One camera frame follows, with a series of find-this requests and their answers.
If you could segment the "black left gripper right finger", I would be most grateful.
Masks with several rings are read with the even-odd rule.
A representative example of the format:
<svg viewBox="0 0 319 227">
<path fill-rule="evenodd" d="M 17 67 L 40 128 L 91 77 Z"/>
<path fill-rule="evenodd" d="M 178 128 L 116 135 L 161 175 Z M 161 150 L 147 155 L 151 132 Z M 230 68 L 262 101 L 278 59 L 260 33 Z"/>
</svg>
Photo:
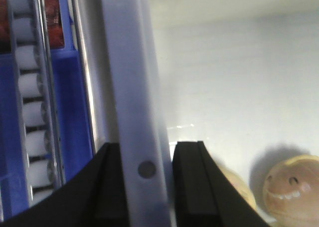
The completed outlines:
<svg viewBox="0 0 319 227">
<path fill-rule="evenodd" d="M 178 142 L 172 168 L 177 226 L 268 226 L 227 180 L 202 141 Z"/>
</svg>

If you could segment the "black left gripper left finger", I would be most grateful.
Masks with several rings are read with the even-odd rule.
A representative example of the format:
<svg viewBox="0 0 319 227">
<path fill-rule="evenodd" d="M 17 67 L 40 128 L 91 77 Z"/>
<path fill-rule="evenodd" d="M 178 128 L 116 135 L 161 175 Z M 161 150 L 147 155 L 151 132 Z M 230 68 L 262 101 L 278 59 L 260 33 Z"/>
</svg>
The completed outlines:
<svg viewBox="0 0 319 227">
<path fill-rule="evenodd" d="M 127 227 L 127 199 L 117 143 L 105 143 L 67 184 L 3 227 Z"/>
</svg>

